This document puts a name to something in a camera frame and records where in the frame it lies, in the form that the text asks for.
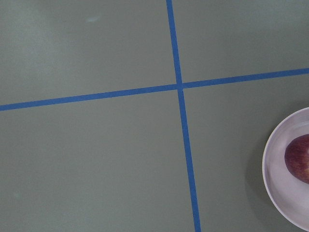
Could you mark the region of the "red apple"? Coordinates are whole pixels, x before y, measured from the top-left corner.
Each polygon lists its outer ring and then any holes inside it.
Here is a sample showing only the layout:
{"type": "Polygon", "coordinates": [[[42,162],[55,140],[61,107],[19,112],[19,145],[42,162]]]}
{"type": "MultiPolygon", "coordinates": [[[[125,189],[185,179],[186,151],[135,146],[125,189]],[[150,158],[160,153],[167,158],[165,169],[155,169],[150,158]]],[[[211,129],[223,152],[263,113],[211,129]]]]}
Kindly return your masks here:
{"type": "Polygon", "coordinates": [[[309,183],[309,135],[293,139],[285,150],[284,160],[288,171],[298,180],[309,183]]]}

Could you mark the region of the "pink plate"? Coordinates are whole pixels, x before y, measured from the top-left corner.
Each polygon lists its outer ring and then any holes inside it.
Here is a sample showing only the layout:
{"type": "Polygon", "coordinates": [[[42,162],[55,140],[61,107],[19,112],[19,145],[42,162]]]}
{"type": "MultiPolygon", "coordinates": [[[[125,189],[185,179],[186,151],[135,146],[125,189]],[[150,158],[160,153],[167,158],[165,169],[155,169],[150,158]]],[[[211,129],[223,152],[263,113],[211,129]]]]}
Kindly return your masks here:
{"type": "Polygon", "coordinates": [[[309,230],[309,185],[294,177],[285,164],[289,143],[309,132],[309,109],[287,116],[271,133],[262,159],[267,193],[277,210],[292,224],[309,230]]]}

